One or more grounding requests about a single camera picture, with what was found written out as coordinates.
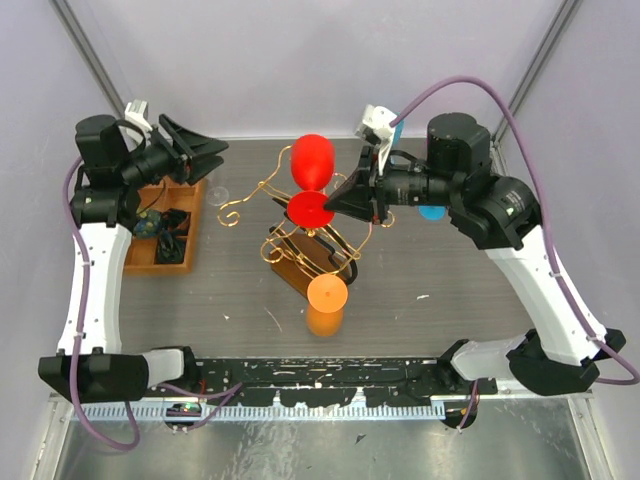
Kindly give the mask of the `clear champagne flute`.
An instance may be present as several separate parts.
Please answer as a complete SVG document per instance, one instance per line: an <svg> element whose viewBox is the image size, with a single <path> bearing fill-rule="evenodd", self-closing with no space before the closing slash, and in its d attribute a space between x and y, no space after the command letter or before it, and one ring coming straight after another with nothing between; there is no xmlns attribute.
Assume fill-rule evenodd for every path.
<svg viewBox="0 0 640 480"><path fill-rule="evenodd" d="M206 201L209 205L219 207L229 201L224 173L215 170L207 176Z"/></svg>

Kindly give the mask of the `red wine glass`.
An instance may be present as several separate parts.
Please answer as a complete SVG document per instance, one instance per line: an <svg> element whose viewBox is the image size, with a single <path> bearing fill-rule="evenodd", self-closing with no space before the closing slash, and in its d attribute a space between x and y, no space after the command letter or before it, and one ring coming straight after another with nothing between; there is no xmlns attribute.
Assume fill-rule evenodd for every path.
<svg viewBox="0 0 640 480"><path fill-rule="evenodd" d="M333 177L335 150L329 139L318 134L298 138L292 147L291 176L299 187L288 203L291 221L306 229L326 226L334 213L325 208L325 187Z"/></svg>

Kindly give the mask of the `blue wine glass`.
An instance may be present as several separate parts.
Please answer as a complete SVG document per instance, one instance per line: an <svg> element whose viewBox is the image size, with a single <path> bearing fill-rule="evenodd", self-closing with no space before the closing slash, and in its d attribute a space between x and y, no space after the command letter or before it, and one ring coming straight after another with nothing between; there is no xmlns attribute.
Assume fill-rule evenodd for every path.
<svg viewBox="0 0 640 480"><path fill-rule="evenodd" d="M439 221L447 214L447 208L444 206L419 206L419 214L428 221Z"/></svg>
<svg viewBox="0 0 640 480"><path fill-rule="evenodd" d="M392 143L391 143L391 150L395 150L396 147L398 146L398 143L399 143L399 141L401 139L401 136L402 136L403 128L404 128L404 121L400 121L395 126L394 136L392 138ZM395 164L395 157L394 157L394 155L392 153L389 153L388 162L391 165Z"/></svg>

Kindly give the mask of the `orange wine glass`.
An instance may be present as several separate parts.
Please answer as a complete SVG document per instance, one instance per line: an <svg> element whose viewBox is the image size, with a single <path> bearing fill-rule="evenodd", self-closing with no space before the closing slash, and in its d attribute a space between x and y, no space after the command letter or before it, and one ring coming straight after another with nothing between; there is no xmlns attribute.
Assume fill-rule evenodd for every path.
<svg viewBox="0 0 640 480"><path fill-rule="evenodd" d="M309 330L321 337L336 334L341 328L349 296L346 283L337 275L322 274L309 283L306 296Z"/></svg>

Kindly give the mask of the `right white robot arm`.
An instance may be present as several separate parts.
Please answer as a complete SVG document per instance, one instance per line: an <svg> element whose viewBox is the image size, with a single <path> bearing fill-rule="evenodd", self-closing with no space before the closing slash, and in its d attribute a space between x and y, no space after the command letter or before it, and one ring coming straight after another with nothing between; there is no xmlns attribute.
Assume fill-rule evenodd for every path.
<svg viewBox="0 0 640 480"><path fill-rule="evenodd" d="M459 394L479 379L512 378L554 396L599 382L598 362L617 359L626 340L595 320L575 289L553 245L541 190L493 172L489 132L468 114L432 118L425 158L403 168L386 165L391 152L383 134L392 129L365 126L358 166L331 194L324 191L332 165L324 139L299 138L291 160L300 190L285 201L287 219L319 230L337 214L380 225L393 206L446 209L453 226L505 275L533 328L510 342L458 342L441 357L442 388Z"/></svg>

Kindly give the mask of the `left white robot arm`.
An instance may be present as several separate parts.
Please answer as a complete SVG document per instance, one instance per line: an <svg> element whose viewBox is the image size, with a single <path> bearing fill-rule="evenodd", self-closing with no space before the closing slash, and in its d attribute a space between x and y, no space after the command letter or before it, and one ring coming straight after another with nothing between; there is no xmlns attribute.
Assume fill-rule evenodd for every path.
<svg viewBox="0 0 640 480"><path fill-rule="evenodd" d="M201 374L189 347L123 353L121 283L140 190L165 177L196 184L222 165L229 145L166 115L145 127L109 114L87 117L76 124L75 142L80 157L63 187L75 247L69 309L56 352L40 358L38 375L80 404L137 401L157 385L191 395Z"/></svg>

